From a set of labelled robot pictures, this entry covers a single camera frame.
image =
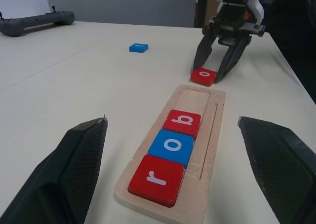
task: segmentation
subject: cable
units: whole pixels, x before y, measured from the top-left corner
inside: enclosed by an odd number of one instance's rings
[[[305,1],[305,6],[307,9],[308,17],[310,19],[312,27],[315,29],[316,28],[316,10],[315,10],[315,7],[312,3],[312,0],[304,0],[304,1]]]

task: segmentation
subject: table surface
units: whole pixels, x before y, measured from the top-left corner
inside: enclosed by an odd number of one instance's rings
[[[160,224],[114,199],[121,173],[173,91],[189,82],[201,29],[75,22],[22,37],[0,35],[0,215],[66,131],[109,120],[88,224]],[[144,54],[128,52],[147,43]],[[205,64],[217,69],[215,43]],[[316,105],[269,34],[253,37],[212,89],[227,94],[205,224],[277,224],[237,126],[240,115],[292,129],[313,151]]]

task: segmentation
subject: wooden tray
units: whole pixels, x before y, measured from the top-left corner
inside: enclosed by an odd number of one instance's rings
[[[179,86],[122,173],[114,191],[117,201],[166,223],[202,224],[213,174],[225,97],[226,94],[222,91]],[[176,204],[172,208],[167,208],[135,196],[129,193],[127,188],[172,109],[197,113],[202,119]]]

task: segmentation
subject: blue block on table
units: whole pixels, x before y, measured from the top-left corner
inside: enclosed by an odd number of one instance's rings
[[[192,137],[160,130],[148,150],[148,154],[175,161],[187,168],[194,140]]]
[[[135,43],[129,47],[130,52],[144,53],[146,50],[148,50],[147,44]]]

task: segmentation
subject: gray game controller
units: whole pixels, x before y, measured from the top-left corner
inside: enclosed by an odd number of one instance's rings
[[[47,23],[58,25],[70,25],[74,22],[75,15],[72,12],[61,11],[27,18],[0,19],[0,32],[17,37],[23,34],[25,28],[39,26]]]

